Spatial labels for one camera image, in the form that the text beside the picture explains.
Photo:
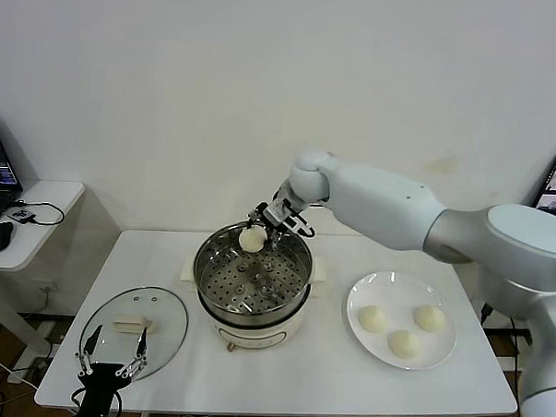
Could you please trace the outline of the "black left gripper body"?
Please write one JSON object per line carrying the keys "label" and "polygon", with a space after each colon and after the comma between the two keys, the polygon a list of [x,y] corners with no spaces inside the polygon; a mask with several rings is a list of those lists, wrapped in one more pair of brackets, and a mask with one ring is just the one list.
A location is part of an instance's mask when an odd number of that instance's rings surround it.
{"label": "black left gripper body", "polygon": [[122,364],[93,363],[77,376],[82,388],[74,394],[77,413],[73,417],[121,417],[120,391],[130,385],[130,375]]}

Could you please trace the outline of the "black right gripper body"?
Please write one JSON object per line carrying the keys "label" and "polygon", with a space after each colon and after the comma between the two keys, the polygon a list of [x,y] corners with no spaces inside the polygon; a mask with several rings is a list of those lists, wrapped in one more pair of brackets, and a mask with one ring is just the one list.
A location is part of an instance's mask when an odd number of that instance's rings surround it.
{"label": "black right gripper body", "polygon": [[261,202],[257,209],[263,210],[265,230],[266,227],[278,228],[281,232],[299,230],[297,214],[294,213],[287,199],[275,199],[269,203]]}

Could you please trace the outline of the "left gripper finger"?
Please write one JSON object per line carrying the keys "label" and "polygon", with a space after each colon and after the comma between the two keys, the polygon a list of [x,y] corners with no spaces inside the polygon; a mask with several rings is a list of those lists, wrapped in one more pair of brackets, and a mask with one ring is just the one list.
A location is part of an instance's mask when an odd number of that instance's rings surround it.
{"label": "left gripper finger", "polygon": [[97,325],[92,334],[86,339],[84,347],[76,353],[81,368],[81,371],[77,373],[79,377],[93,373],[90,357],[95,351],[101,331],[102,325]]}
{"label": "left gripper finger", "polygon": [[148,329],[144,328],[137,341],[135,357],[116,372],[117,376],[136,377],[141,371],[144,370],[147,365],[147,333]]}

